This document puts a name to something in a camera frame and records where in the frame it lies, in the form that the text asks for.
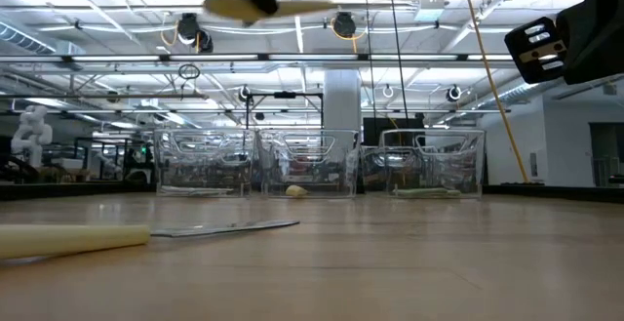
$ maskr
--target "wall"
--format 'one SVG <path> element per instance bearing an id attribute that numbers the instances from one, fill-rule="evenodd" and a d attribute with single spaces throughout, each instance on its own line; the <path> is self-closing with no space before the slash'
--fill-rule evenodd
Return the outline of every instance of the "wall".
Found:
<path id="1" fill-rule="evenodd" d="M 590 123 L 624 122 L 616 103 L 548 101 L 544 103 L 549 184 L 594 186 Z"/>
<path id="2" fill-rule="evenodd" d="M 507 114 L 526 174 L 531 181 L 549 182 L 543 99 L 538 96 L 528 104 L 512 105 Z M 489 184 L 522 182 L 523 177 L 500 115 L 486 114 L 478 124 L 486 131 L 487 175 Z M 530 172 L 530 154 L 537 156 L 537 176 Z"/>

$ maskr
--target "black cable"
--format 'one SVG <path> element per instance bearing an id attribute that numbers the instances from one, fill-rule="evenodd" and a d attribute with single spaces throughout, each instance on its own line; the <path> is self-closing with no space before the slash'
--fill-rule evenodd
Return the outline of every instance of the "black cable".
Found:
<path id="1" fill-rule="evenodd" d="M 369 43 L 369 62 L 370 62 L 370 90 L 372 91 L 372 131 L 374 138 L 379 143 L 379 135 L 377 134 L 377 102 L 374 98 L 374 76 L 372 74 L 372 43 L 371 43 L 371 14 L 369 12 L 369 0 L 367 0 L 367 31 L 369 36 L 367 41 Z"/>
<path id="2" fill-rule="evenodd" d="M 403 81 L 403 62 L 401 61 L 401 45 L 399 43 L 399 31 L 397 30 L 397 12 L 394 7 L 394 0 L 390 0 L 392 4 L 392 18 L 394 19 L 394 37 L 397 41 L 397 58 L 399 60 L 399 76 L 401 76 L 401 92 L 403 93 L 403 108 L 406 113 L 406 125 L 410 124 L 410 117 L 408 116 L 408 102 L 406 101 L 406 86 Z"/>

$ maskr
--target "yellow cable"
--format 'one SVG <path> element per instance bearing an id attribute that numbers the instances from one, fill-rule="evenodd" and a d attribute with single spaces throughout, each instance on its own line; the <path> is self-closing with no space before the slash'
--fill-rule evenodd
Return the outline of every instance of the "yellow cable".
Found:
<path id="1" fill-rule="evenodd" d="M 496 85 L 494 84 L 494 79 L 491 76 L 491 70 L 489 69 L 489 62 L 486 55 L 486 49 L 484 48 L 484 42 L 481 37 L 481 32 L 479 30 L 479 24 L 477 23 L 477 18 L 475 17 L 475 9 L 472 5 L 472 0 L 467 0 L 468 6 L 470 8 L 470 17 L 472 18 L 472 24 L 475 27 L 475 33 L 477 34 L 477 41 L 479 42 L 479 49 L 481 50 L 481 55 L 484 59 L 484 65 L 486 66 L 487 79 L 489 80 L 489 86 L 491 87 L 491 92 L 494 94 L 494 99 L 496 100 L 496 105 L 498 106 L 498 111 L 500 112 L 500 116 L 503 119 L 503 123 L 505 124 L 505 129 L 507 130 L 507 136 L 509 136 L 509 142 L 511 143 L 512 148 L 514 149 L 514 154 L 516 155 L 516 161 L 518 161 L 518 167 L 520 168 L 520 172 L 523 175 L 523 181 L 528 183 L 527 171 L 525 171 L 525 165 L 523 165 L 523 159 L 520 156 L 520 151 L 518 151 L 518 147 L 516 146 L 516 141 L 514 140 L 514 135 L 511 132 L 511 127 L 509 126 L 509 121 L 507 120 L 507 115 L 505 115 L 505 109 L 503 108 L 503 104 L 500 102 L 500 98 L 498 97 L 498 92 L 496 91 Z"/>
<path id="2" fill-rule="evenodd" d="M 168 42 L 167 39 L 165 38 L 165 31 L 160 31 L 160 39 L 163 40 L 163 43 L 167 44 L 168 46 L 172 46 L 173 44 L 176 43 L 177 41 L 177 24 L 179 23 L 179 20 L 177 20 L 175 22 L 175 33 L 174 33 L 174 41 L 173 42 Z"/>
<path id="3" fill-rule="evenodd" d="M 339 35 L 338 33 L 336 33 L 335 30 L 333 29 L 333 22 L 334 21 L 335 21 L 335 19 L 331 19 L 331 21 L 330 21 L 331 32 L 333 32 L 333 34 L 336 37 L 338 37 L 338 38 L 340 38 L 342 40 L 350 40 L 351 42 L 353 42 L 353 53 L 358 53 L 358 46 L 356 45 L 355 41 L 357 41 L 358 39 L 364 37 L 364 35 L 367 34 L 367 32 L 364 31 L 364 32 L 362 32 L 362 34 L 360 34 L 357 37 L 345 38 L 345 37 L 342 37 L 341 35 Z"/>

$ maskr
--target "yellow cylindrical object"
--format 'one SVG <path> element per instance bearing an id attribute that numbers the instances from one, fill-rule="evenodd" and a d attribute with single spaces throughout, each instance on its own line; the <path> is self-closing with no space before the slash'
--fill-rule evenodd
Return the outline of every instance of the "yellow cylindrical object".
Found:
<path id="1" fill-rule="evenodd" d="M 148 240 L 146 225 L 0 225 L 0 259 L 90 252 Z"/>

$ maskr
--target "hanging cord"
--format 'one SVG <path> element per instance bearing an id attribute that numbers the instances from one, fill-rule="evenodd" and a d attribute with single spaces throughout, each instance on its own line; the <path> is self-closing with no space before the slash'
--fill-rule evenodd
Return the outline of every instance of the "hanging cord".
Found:
<path id="1" fill-rule="evenodd" d="M 475 9 L 472 5 L 472 0 L 467 0 L 467 1 L 468 1 L 468 7 L 470 8 L 470 17 L 472 18 L 472 24 L 475 28 L 475 33 L 477 34 L 477 41 L 479 42 L 479 49 L 481 50 L 481 55 L 483 56 L 483 59 L 484 59 L 484 65 L 486 66 L 487 80 L 489 80 L 491 93 L 494 94 L 494 100 L 496 100 L 498 111 L 500 112 L 500 116 L 502 117 L 503 123 L 505 124 L 505 129 L 507 130 L 507 136 L 509 136 L 509 142 L 511 143 L 511 146 L 514 149 L 514 154 L 516 155 L 516 160 L 518 161 L 518 167 L 520 168 L 520 172 L 523 175 L 523 181 L 525 183 L 528 183 L 527 171 L 525 170 L 523 159 L 521 158 L 520 151 L 518 151 L 518 147 L 516 146 L 516 141 L 514 140 L 514 135 L 511 132 L 509 121 L 507 121 L 507 115 L 505 115 L 505 109 L 503 108 L 503 104 L 500 102 L 500 98 L 498 97 L 498 92 L 496 90 L 496 85 L 494 84 L 494 79 L 491 76 L 491 70 L 489 69 L 488 57 L 486 55 L 486 49 L 484 48 L 484 42 L 481 37 L 481 32 L 479 31 L 479 24 L 477 23 L 477 18 L 475 17 Z"/>
<path id="2" fill-rule="evenodd" d="M 330 21 L 330 28 L 331 28 L 331 32 L 333 32 L 333 34 L 335 34 L 336 37 L 342 39 L 342 40 L 350 40 L 351 42 L 353 42 L 353 53 L 358 53 L 358 46 L 355 44 L 355 41 L 357 41 L 358 39 L 364 37 L 365 34 L 367 34 L 368 30 L 366 29 L 364 32 L 362 32 L 359 36 L 357 37 L 351 37 L 351 38 L 345 38 L 341 35 L 339 35 L 338 33 L 336 33 L 335 29 L 333 29 L 333 22 L 335 21 L 335 19 L 331 19 Z"/>
<path id="3" fill-rule="evenodd" d="M 371 32 L 371 13 L 369 12 L 369 0 L 366 0 L 367 3 L 367 32 Z M 374 76 L 372 74 L 372 43 L 371 43 L 371 35 L 367 37 L 367 42 L 369 44 L 369 62 L 370 62 L 370 86 L 372 91 L 372 131 L 376 138 L 379 138 L 379 134 L 377 133 L 377 101 L 374 97 Z"/>
<path id="4" fill-rule="evenodd" d="M 162 40 L 163 40 L 163 43 L 165 43 L 166 45 L 168 45 L 168 46 L 170 46 L 170 47 L 171 47 L 173 44 L 175 44 L 175 43 L 176 43 L 176 41 L 177 41 L 177 25 L 178 25 L 178 24 L 179 24 L 179 20 L 177 20 L 177 21 L 175 22 L 174 40 L 173 40 L 172 42 L 167 41 L 167 38 L 165 38 L 165 31 L 164 31 L 164 30 L 160 31 L 160 39 L 162 39 Z"/>
<path id="5" fill-rule="evenodd" d="M 401 77 L 401 93 L 403 93 L 403 108 L 406 112 L 406 125 L 410 125 L 410 117 L 408 116 L 408 101 L 406 100 L 406 86 L 403 81 L 403 62 L 401 61 L 401 45 L 399 43 L 399 31 L 397 26 L 397 12 L 394 7 L 394 0 L 390 0 L 392 4 L 392 18 L 394 19 L 394 38 L 397 41 L 397 57 L 399 60 L 399 76 Z"/>

